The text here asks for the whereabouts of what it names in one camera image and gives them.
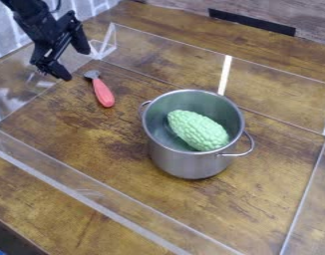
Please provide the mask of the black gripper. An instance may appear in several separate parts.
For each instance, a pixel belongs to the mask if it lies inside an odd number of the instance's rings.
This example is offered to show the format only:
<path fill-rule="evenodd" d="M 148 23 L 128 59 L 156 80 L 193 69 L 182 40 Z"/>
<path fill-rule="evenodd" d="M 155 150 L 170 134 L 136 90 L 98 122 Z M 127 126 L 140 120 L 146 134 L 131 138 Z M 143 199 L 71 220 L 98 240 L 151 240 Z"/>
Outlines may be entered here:
<path fill-rule="evenodd" d="M 13 19 L 35 43 L 31 64 L 44 73 L 64 81 L 72 75 L 58 62 L 68 45 L 84 55 L 91 54 L 91 47 L 83 30 L 78 24 L 75 12 L 68 11 L 56 20 L 43 0 L 0 0 L 13 13 Z"/>

